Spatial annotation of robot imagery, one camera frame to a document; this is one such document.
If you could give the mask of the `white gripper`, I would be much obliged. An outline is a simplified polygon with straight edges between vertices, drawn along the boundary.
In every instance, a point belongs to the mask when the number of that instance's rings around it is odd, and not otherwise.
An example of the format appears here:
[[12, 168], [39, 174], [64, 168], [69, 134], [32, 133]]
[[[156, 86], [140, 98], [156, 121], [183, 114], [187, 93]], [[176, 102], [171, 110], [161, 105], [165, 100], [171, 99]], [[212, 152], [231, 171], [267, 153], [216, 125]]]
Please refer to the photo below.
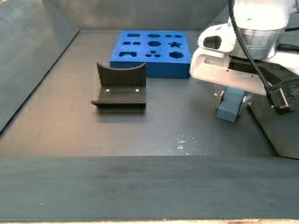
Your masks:
[[[249, 56], [260, 69], [269, 86], [299, 80], [299, 49], [279, 45], [281, 30], [251, 30], [239, 28]], [[197, 40], [199, 48], [191, 58], [191, 77], [217, 84], [213, 96], [221, 103], [227, 87], [237, 88], [257, 95], [265, 95], [265, 87], [241, 51], [231, 23], [216, 24], [205, 29]], [[252, 94], [243, 97], [241, 107], [252, 104]]]

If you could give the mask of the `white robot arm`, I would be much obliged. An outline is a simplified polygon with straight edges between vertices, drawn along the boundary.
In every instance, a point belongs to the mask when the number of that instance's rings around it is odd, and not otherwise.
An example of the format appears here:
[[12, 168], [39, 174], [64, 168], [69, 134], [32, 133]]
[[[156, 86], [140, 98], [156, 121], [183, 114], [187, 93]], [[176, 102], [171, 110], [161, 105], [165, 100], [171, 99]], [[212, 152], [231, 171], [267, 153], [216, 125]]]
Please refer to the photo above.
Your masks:
[[281, 45], [299, 0], [228, 0], [228, 22], [199, 36], [191, 77], [263, 95], [276, 113], [299, 111], [299, 49]]

